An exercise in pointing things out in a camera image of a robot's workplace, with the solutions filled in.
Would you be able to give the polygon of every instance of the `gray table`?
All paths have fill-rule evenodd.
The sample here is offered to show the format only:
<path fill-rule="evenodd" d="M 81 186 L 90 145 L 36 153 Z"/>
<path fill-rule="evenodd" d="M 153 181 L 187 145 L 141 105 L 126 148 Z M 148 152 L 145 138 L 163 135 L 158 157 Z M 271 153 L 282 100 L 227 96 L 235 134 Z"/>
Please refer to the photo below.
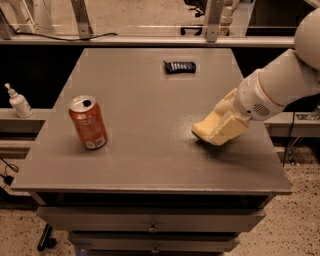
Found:
<path fill-rule="evenodd" d="M 163 61 L 194 61 L 197 72 L 167 75 Z M 190 248 L 189 241 L 188 246 L 160 249 L 231 250 L 237 235 L 263 218 L 263 207 L 275 195 L 291 192 L 263 123 L 251 122 L 245 134 L 221 147 L 204 144 L 191 133 L 192 123 L 202 120 L 241 79 L 229 49 L 85 49 L 12 188 L 30 192 L 42 205 L 39 216 L 68 230 L 80 248 L 144 251 L 141 241 L 183 243 L 199 232 L 197 241 L 200 234 L 215 237 L 209 239 L 211 247 L 196 243 Z M 68 116 L 69 101 L 82 94 L 95 96 L 103 111 L 109 141 L 97 151 L 82 148 Z M 141 222 L 130 224 L 136 221 L 133 216 Z M 231 232 L 236 225 L 226 225 L 248 216 L 255 221 L 247 228 Z M 128 223 L 110 226 L 120 221 L 117 217 Z M 161 219 L 157 223 L 163 228 L 152 230 L 157 218 L 172 222 L 166 226 Z M 164 233 L 130 238 L 147 225 L 151 233 Z M 79 237 L 76 231 L 91 233 Z M 110 234 L 118 231 L 128 237 L 123 241 Z M 117 244 L 117 239 L 119 248 L 106 245 Z"/>

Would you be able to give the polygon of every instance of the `pump bottle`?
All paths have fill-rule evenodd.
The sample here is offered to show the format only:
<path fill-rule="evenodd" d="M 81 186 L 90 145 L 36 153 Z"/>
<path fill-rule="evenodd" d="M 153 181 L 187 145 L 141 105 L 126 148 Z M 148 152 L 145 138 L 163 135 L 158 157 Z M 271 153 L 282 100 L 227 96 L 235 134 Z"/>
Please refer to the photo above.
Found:
<path fill-rule="evenodd" d="M 5 87 L 8 89 L 8 93 L 10 95 L 9 103 L 16 110 L 17 114 L 22 118 L 31 116 L 33 114 L 33 110 L 26 98 L 12 89 L 10 84 L 6 83 Z"/>

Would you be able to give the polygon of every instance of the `cable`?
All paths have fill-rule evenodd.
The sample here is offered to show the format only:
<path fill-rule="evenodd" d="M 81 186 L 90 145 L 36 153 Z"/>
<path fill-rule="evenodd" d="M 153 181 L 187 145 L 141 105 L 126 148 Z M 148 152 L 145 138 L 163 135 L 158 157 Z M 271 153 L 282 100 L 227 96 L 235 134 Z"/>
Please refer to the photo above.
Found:
<path fill-rule="evenodd" d="M 285 151 L 284 151 L 284 157 L 283 157 L 282 167 L 284 167 L 284 164 L 285 164 L 285 162 L 286 162 L 287 151 L 288 151 L 288 146 L 289 146 L 289 142 L 290 142 L 290 138 L 291 138 L 293 126 L 294 126 L 295 116 L 296 116 L 296 112 L 293 112 L 292 122 L 291 122 L 290 130 L 289 130 L 289 135 L 288 135 L 288 138 L 287 138 L 287 145 L 286 145 L 286 149 L 285 149 Z"/>
<path fill-rule="evenodd" d="M 42 35 L 42 34 L 34 34 L 34 33 L 26 33 L 26 32 L 16 32 L 16 35 L 27 35 L 27 36 L 41 36 L 49 39 L 54 39 L 54 40 L 59 40 L 59 41 L 68 41 L 68 42 L 75 42 L 75 41 L 86 41 L 90 39 L 95 39 L 99 37 L 104 37 L 104 36 L 117 36 L 117 33 L 105 33 L 101 35 L 96 35 L 88 38 L 78 38 L 78 39 L 67 39 L 67 38 L 61 38 L 61 37 L 55 37 L 55 36 L 47 36 L 47 35 Z"/>
<path fill-rule="evenodd" d="M 11 175 L 8 175 L 7 168 L 10 168 L 13 172 L 18 172 L 19 167 L 16 166 L 15 164 L 7 163 L 7 161 L 5 161 L 2 157 L 0 157 L 0 160 L 6 164 L 6 167 L 4 169 L 5 175 L 0 174 L 0 177 L 3 179 L 6 185 L 10 186 L 14 180 L 14 177 L 12 177 Z"/>

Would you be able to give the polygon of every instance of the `aluminum can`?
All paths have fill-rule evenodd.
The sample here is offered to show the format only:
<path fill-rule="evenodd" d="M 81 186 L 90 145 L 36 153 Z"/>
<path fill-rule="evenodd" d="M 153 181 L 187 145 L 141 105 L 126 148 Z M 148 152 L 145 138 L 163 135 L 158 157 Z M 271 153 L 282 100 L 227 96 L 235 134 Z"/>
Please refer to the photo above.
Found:
<path fill-rule="evenodd" d="M 108 137 L 100 106 L 94 97 L 81 95 L 72 99 L 69 115 L 83 147 L 98 149 L 107 143 Z"/>

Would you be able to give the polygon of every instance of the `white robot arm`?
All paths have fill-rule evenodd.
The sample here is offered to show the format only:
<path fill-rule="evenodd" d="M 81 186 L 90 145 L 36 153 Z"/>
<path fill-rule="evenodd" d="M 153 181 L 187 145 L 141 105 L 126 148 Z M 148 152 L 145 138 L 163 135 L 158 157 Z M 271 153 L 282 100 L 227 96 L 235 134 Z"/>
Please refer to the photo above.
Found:
<path fill-rule="evenodd" d="M 291 102 L 320 93 L 320 8 L 310 13 L 295 34 L 295 50 L 287 50 L 245 78 L 192 132 L 213 145 L 242 134 L 250 120 L 264 121 Z"/>

